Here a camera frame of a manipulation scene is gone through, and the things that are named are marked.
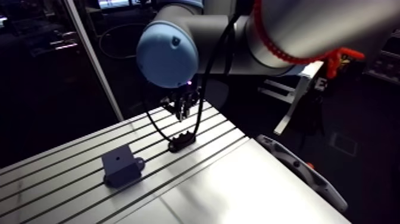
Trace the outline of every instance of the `black plastic part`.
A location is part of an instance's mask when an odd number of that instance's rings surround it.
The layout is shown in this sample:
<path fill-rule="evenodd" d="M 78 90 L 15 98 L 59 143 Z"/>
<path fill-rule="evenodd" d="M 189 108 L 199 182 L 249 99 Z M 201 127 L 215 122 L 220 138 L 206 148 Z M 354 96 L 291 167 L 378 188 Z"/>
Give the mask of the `black plastic part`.
<path fill-rule="evenodd" d="M 119 188 L 142 177 L 145 161 L 140 157 L 134 158 L 128 145 L 107 152 L 101 158 L 104 184 L 108 187 Z"/>
<path fill-rule="evenodd" d="M 168 144 L 168 150 L 171 153 L 177 153 L 196 142 L 196 136 L 191 132 L 180 134 L 178 138 L 173 138 Z"/>

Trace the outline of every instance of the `white panel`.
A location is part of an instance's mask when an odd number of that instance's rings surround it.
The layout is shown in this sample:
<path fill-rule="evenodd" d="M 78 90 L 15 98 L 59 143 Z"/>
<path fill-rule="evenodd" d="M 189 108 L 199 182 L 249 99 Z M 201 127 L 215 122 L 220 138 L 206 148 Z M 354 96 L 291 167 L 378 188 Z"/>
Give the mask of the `white panel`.
<path fill-rule="evenodd" d="M 158 116 L 163 117 L 164 113 L 168 113 L 168 112 L 163 111 L 161 113 L 157 113 L 154 116 L 154 119 L 157 119 Z M 138 122 L 140 122 L 140 126 L 142 126 L 145 124 L 145 122 L 149 122 L 149 120 L 147 118 L 145 118 L 145 119 L 139 120 Z M 170 116 L 166 119 L 159 121 L 158 125 L 160 128 L 162 128 L 164 126 L 170 125 L 175 122 L 176 122 L 176 118 L 174 116 Z M 15 194 L 16 192 L 19 192 L 26 188 L 30 188 L 32 185 L 36 185 L 36 184 L 40 183 L 41 181 L 51 181 L 51 179 L 56 178 L 58 175 L 60 175 L 61 172 L 68 172 L 69 169 L 71 169 L 74 166 L 79 167 L 79 166 L 84 166 L 86 163 L 91 163 L 91 162 L 93 162 L 91 160 L 93 160 L 94 157 L 99 157 L 100 155 L 102 155 L 103 153 L 105 153 L 107 151 L 113 150 L 113 149 L 115 149 L 119 146 L 122 146 L 128 142 L 132 142 L 135 139 L 138 139 L 141 136 L 150 134 L 152 132 L 155 132 L 155 129 L 151 124 L 149 124 L 148 126 L 141 128 L 138 131 L 135 131 L 128 135 L 122 136 L 121 138 L 115 139 L 113 141 L 107 142 L 104 145 L 96 147 L 92 150 L 89 150 L 83 154 L 80 154 L 76 157 L 73 157 L 71 159 L 63 161 L 61 163 L 57 163 L 56 165 L 51 166 L 48 169 L 37 172 L 37 173 L 30 175 L 20 181 L 13 182 L 9 185 L 6 185 L 1 188 L 0 200 L 3 200 L 4 197 L 7 197 L 11 194 Z"/>
<path fill-rule="evenodd" d="M 167 223 L 180 224 L 179 221 L 171 214 L 168 208 L 161 202 L 160 199 L 151 201 L 145 207 L 140 208 L 136 212 L 121 219 L 117 224 L 132 224 L 132 223 Z"/>
<path fill-rule="evenodd" d="M 237 139 L 237 138 L 234 138 L 236 135 L 224 136 L 223 138 L 220 138 L 211 144 L 207 145 L 207 143 L 210 142 L 212 139 L 214 139 L 216 136 L 220 135 L 221 133 L 227 132 L 228 130 L 230 130 L 232 128 L 234 128 L 234 126 L 231 123 L 225 122 L 224 124 L 219 125 L 218 127 L 215 127 L 213 129 L 211 129 L 210 131 L 205 132 L 202 135 L 199 135 L 197 137 L 196 143 L 187 147 L 181 153 L 178 153 L 178 154 L 166 153 L 166 154 L 163 154 L 161 157 L 158 157 L 155 160 L 148 162 L 146 164 L 145 170 L 142 172 L 143 176 L 146 176 L 157 169 L 162 169 L 165 164 L 172 162 L 181 156 L 184 157 L 185 154 L 194 152 L 194 150 L 196 148 L 200 147 L 201 145 L 206 145 L 204 148 L 211 147 L 215 150 L 217 148 L 223 148 L 229 142 L 232 142 L 235 139 Z M 157 145 L 157 147 L 152 147 L 144 152 L 153 152 L 153 151 L 159 152 L 159 151 L 165 150 L 166 147 L 167 147 L 167 143 L 165 143 L 164 145 Z M 195 162 L 195 159 L 193 157 L 195 157 L 197 155 L 197 153 L 199 153 L 199 151 L 195 151 L 195 153 L 185 157 L 185 160 Z M 148 177 L 147 179 L 143 180 L 141 183 L 137 184 L 135 187 L 140 186 L 141 189 L 155 188 L 158 185 L 160 185 L 166 181 L 165 179 L 159 178 L 159 176 L 165 176 L 167 178 L 169 177 L 168 175 L 166 175 L 167 174 L 166 172 L 169 172 L 168 168 L 162 169 L 157 174 Z M 127 188 L 125 191 L 123 191 L 111 198 L 108 198 L 108 196 L 110 195 L 110 190 L 104 186 L 101 186 L 97 189 L 92 190 L 91 192 L 88 192 L 87 194 L 83 195 L 82 197 L 79 197 L 79 198 L 63 205 L 62 207 L 52 210 L 50 213 L 47 213 L 41 217 L 38 217 L 37 219 L 33 220 L 32 223 L 44 224 L 44 223 L 49 223 L 50 221 L 51 221 L 51 223 L 60 222 L 66 218 L 69 218 L 73 214 L 85 211 L 85 208 L 88 208 L 88 206 L 98 203 L 99 199 L 104 198 L 106 200 L 103 201 L 102 203 L 89 209 L 89 211 L 84 212 L 82 215 L 77 216 L 74 219 L 70 220 L 71 223 L 79 223 L 79 224 L 95 223 L 96 221 L 99 221 L 102 217 L 106 217 L 109 214 L 111 214 L 115 211 L 118 211 L 123 206 L 126 206 L 128 203 L 134 201 L 135 199 L 137 199 L 143 195 L 142 192 L 139 192 L 139 191 L 135 190 L 134 188 L 131 188 L 131 187 Z"/>
<path fill-rule="evenodd" d="M 154 110 L 151 110 L 150 113 L 156 113 L 156 112 L 159 112 L 159 111 L 161 111 L 161 110 L 162 110 L 162 108 L 161 108 L 161 107 L 158 107 L 158 108 L 156 108 L 156 109 L 154 109 Z M 97 132 L 88 134 L 88 135 L 86 135 L 86 136 L 84 136 L 84 137 L 75 139 L 75 140 L 73 140 L 73 141 L 71 141 L 71 142 L 68 142 L 68 143 L 59 145 L 59 146 L 57 146 L 57 147 L 55 147 L 55 148 L 53 148 L 53 149 L 51 149 L 51 150 L 47 150 L 47 151 L 42 152 L 42 153 L 40 153 L 40 154 L 34 155 L 33 157 L 29 157 L 29 158 L 27 158 L 27 159 L 25 159 L 25 160 L 19 161 L 18 163 L 14 163 L 14 164 L 12 164 L 12 165 L 10 165 L 10 166 L 7 166 L 7 167 L 5 167 L 5 168 L 2 168 L 2 169 L 0 170 L 0 175 L 3 175 L 4 173 L 9 172 L 10 170 L 14 170 L 14 169 L 18 169 L 18 168 L 21 168 L 21 167 L 23 167 L 23 166 L 26 166 L 26 165 L 28 165 L 28 164 L 34 162 L 34 161 L 38 161 L 38 160 L 40 160 L 40 159 L 42 159 L 42 158 L 44 158 L 44 157 L 46 157 L 46 156 L 48 156 L 48 155 L 51 155 L 51 154 L 53 154 L 53 153 L 57 153 L 57 152 L 62 151 L 62 150 L 67 150 L 69 147 L 71 147 L 71 146 L 73 146 L 73 145 L 76 145 L 76 144 L 79 144 L 79 143 L 81 143 L 81 142 L 84 142 L 84 141 L 86 141 L 87 139 L 94 138 L 94 137 L 97 137 L 97 136 L 99 136 L 99 135 L 103 135 L 103 134 L 107 133 L 108 131 L 113 130 L 113 129 L 115 129 L 115 128 L 123 127 L 124 125 L 127 125 L 127 124 L 129 124 L 130 122 L 132 122 L 132 121 L 134 121 L 134 120 L 137 120 L 137 119 L 140 119 L 140 118 L 143 118 L 143 117 L 145 117 L 145 116 L 146 116 L 146 114 L 140 114 L 140 115 L 138 115 L 138 116 L 132 117 L 131 119 L 128 119 L 128 120 L 123 121 L 123 122 L 121 122 L 121 123 L 117 123 L 117 124 L 112 125 L 112 126 L 110 126 L 110 127 L 106 127 L 105 129 L 102 129 L 102 130 L 99 130 L 99 131 L 97 131 Z"/>
<path fill-rule="evenodd" d="M 161 197 L 183 223 L 349 223 L 254 140 Z"/>
<path fill-rule="evenodd" d="M 206 110 L 202 113 L 202 119 L 207 119 L 213 115 L 218 114 L 218 111 L 211 108 L 209 110 Z M 223 117 L 222 115 L 216 115 L 204 122 L 200 125 L 199 128 L 199 133 L 204 131 L 205 129 L 208 129 L 217 123 L 223 122 L 226 118 Z M 172 125 L 168 128 L 165 128 L 163 132 L 166 135 L 171 135 L 173 133 L 176 133 L 178 131 L 184 131 L 188 126 L 194 126 L 196 121 L 196 116 L 190 117 L 189 119 Z M 130 144 L 131 151 L 137 151 L 138 149 L 141 149 L 153 142 L 157 142 L 161 140 L 161 136 L 158 133 L 154 133 L 152 135 L 147 136 L 146 138 L 143 138 L 139 141 L 136 141 L 132 144 Z M 135 156 L 143 157 L 144 159 L 152 157 L 153 155 L 156 155 L 166 149 L 165 147 L 166 142 L 165 141 L 160 141 L 159 144 L 156 144 L 152 146 L 151 148 L 148 148 L 142 152 L 137 153 Z M 84 190 L 91 189 L 93 186 L 99 185 L 102 182 L 102 177 L 104 175 L 104 171 L 101 169 L 102 168 L 102 161 L 101 159 L 94 160 L 90 163 L 85 164 L 84 166 L 74 170 L 72 175 L 62 175 L 58 177 L 57 181 L 56 179 L 48 182 L 49 185 L 39 185 L 36 188 L 33 188 L 32 191 L 26 191 L 22 194 L 19 195 L 19 197 L 13 197 L 12 201 L 6 200 L 7 203 L 2 203 L 2 209 L 10 210 L 10 208 L 13 208 L 15 206 L 19 206 L 23 203 L 29 202 L 32 198 L 38 197 L 42 194 L 45 194 L 46 192 L 49 192 L 55 188 L 60 187 L 59 182 L 71 182 L 81 176 L 83 176 L 84 173 L 89 173 L 93 170 L 99 170 L 98 172 L 72 184 L 69 185 L 56 193 L 50 194 L 49 196 L 40 199 L 38 201 L 35 201 L 31 204 L 28 204 L 27 206 L 23 207 L 22 209 L 19 209 L 11 214 L 6 215 L 1 221 L 10 221 L 12 220 L 12 217 L 15 216 L 16 213 L 20 213 L 20 219 L 21 220 L 26 220 L 46 209 L 50 209 L 52 206 L 56 206 L 59 203 L 62 203 L 63 201 L 83 192 Z M 105 186 L 102 186 L 105 191 L 108 192 L 108 188 Z"/>

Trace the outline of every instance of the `red cable chain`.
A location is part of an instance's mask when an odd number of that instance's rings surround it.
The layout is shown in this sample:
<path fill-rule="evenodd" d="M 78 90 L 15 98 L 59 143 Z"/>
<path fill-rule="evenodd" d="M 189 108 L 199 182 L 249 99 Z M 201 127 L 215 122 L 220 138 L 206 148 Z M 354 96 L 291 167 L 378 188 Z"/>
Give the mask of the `red cable chain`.
<path fill-rule="evenodd" d="M 354 50 L 348 49 L 348 48 L 339 48 L 333 51 L 329 51 L 323 55 L 319 55 L 316 57 L 311 57 L 311 58 L 295 58 L 293 56 L 290 56 L 289 54 L 285 53 L 281 49 L 279 49 L 271 40 L 271 38 L 268 36 L 268 34 L 265 32 L 264 25 L 263 25 L 263 17 L 261 15 L 261 1 L 262 0 L 255 0 L 254 1 L 254 25 L 256 28 L 256 31 L 258 33 L 258 36 L 260 37 L 262 43 L 268 48 L 269 51 L 273 55 L 275 55 L 277 58 L 286 61 L 291 64 L 309 64 L 313 63 L 315 61 L 322 60 L 324 58 L 328 58 L 328 71 L 327 71 L 327 77 L 329 79 L 332 79 L 336 77 L 336 70 L 340 66 L 340 59 L 342 57 L 342 54 L 348 54 L 354 58 L 362 59 L 364 58 L 364 54 L 360 52 L 356 52 Z"/>

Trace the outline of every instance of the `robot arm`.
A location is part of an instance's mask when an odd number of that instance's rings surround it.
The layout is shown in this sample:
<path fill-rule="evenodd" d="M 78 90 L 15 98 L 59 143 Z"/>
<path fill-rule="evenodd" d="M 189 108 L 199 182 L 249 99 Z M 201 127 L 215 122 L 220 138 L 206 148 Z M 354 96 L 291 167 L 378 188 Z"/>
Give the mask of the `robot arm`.
<path fill-rule="evenodd" d="M 164 2 L 167 4 L 139 41 L 137 63 L 153 84 L 176 88 L 186 84 L 194 74 L 204 72 L 229 18 L 202 14 L 201 0 Z M 277 76 L 290 70 L 293 64 L 268 50 L 260 30 L 285 54 L 313 58 L 400 19 L 399 0 L 255 0 L 255 3 L 259 13 L 239 18 L 211 73 Z"/>

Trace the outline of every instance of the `cable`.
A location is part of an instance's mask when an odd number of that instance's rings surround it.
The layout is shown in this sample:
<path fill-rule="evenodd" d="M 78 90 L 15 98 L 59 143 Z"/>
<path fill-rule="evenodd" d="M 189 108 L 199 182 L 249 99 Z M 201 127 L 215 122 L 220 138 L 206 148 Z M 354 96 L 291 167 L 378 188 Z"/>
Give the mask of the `cable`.
<path fill-rule="evenodd" d="M 228 25 L 226 26 L 226 28 L 224 29 L 224 32 L 221 34 L 216 46 L 214 47 L 212 54 L 210 56 L 210 59 L 207 62 L 207 66 L 204 72 L 204 76 L 203 76 L 203 81 L 201 83 L 201 90 L 200 90 L 200 96 L 199 96 L 199 109 L 198 109 L 198 113 L 197 113 L 197 121 L 196 121 L 196 126 L 195 126 L 195 130 L 193 131 L 193 135 L 192 138 L 188 141 L 193 141 L 193 139 L 196 137 L 196 134 L 199 130 L 200 127 L 200 122 L 201 122 L 201 114 L 203 111 L 203 104 L 204 104 L 204 99 L 205 99 L 205 89 L 207 87 L 207 81 L 208 81 L 208 77 L 210 76 L 211 73 L 211 69 L 213 68 L 215 59 L 217 58 L 217 55 L 219 53 L 219 51 L 221 50 L 221 47 L 224 44 L 224 41 L 226 40 L 226 38 L 229 35 L 229 32 L 232 30 L 233 25 L 237 22 L 237 20 L 240 17 L 240 13 L 236 13 L 231 20 L 229 21 Z M 141 93 L 141 97 L 142 97 L 142 105 L 146 111 L 147 116 L 149 117 L 150 122 L 153 124 L 154 128 L 157 130 L 157 132 L 168 142 L 172 142 L 172 140 L 170 140 L 156 125 L 156 123 L 153 121 L 153 119 L 151 118 L 149 111 L 147 109 L 146 106 L 146 87 L 147 85 L 144 85 L 142 87 L 142 93 Z"/>
<path fill-rule="evenodd" d="M 229 32 L 233 29 L 233 25 L 237 22 L 237 20 L 240 17 L 240 13 L 236 13 L 229 21 L 228 25 L 226 26 L 224 32 L 222 33 L 222 35 L 220 36 L 220 39 L 218 40 L 216 46 L 214 47 L 212 54 L 210 56 L 210 59 L 208 60 L 205 72 L 204 72 L 204 76 L 203 76 L 203 81 L 201 83 L 201 90 L 200 90 L 200 103 L 199 103 L 199 111 L 198 111 L 198 115 L 197 115 L 197 121 L 196 121 L 196 127 L 194 130 L 194 136 L 196 136 L 197 131 L 199 129 L 200 126 L 200 122 L 201 122 L 201 113 L 203 111 L 203 103 L 204 103 L 204 99 L 205 99 L 205 89 L 207 87 L 207 81 L 208 78 L 210 76 L 211 73 L 211 69 L 213 68 L 215 59 L 217 58 L 218 52 L 221 50 L 225 39 L 228 37 Z"/>
<path fill-rule="evenodd" d="M 120 25 L 120 26 L 115 26 L 115 27 L 113 27 L 113 28 L 111 28 L 111 29 L 106 30 L 106 31 L 100 36 L 100 40 L 99 40 L 99 48 L 100 48 L 100 51 L 101 51 L 104 55 L 106 55 L 107 57 L 112 58 L 112 59 L 116 59 L 116 60 L 124 60 L 124 59 L 129 59 L 129 58 L 135 58 L 136 55 L 128 55 L 128 56 L 125 56 L 125 57 L 118 57 L 118 56 L 114 56 L 114 55 L 111 55 L 111 54 L 105 52 L 104 49 L 103 49 L 103 47 L 102 47 L 102 41 L 103 41 L 103 38 L 104 38 L 107 34 L 109 34 L 109 32 L 111 32 L 111 31 L 113 31 L 113 30 L 120 29 L 120 28 L 122 28 L 122 27 L 127 27 L 127 26 L 146 26 L 146 25 L 147 25 L 147 24 L 144 24 L 144 23 L 129 23 L 129 24 L 124 24 L 124 25 Z"/>
<path fill-rule="evenodd" d="M 142 87 L 141 87 L 141 92 L 140 92 L 140 97 L 142 100 L 142 105 L 143 105 L 143 109 L 145 109 L 146 115 L 149 118 L 151 124 L 154 126 L 155 130 L 160 133 L 160 135 L 167 140 L 168 142 L 172 142 L 172 140 L 170 140 L 170 138 L 168 138 L 160 128 L 158 128 L 158 126 L 156 125 L 156 123 L 154 122 L 153 118 L 151 117 L 151 115 L 149 114 L 149 110 L 147 108 L 147 104 L 146 104 L 146 90 L 148 87 L 149 82 L 146 82 Z"/>

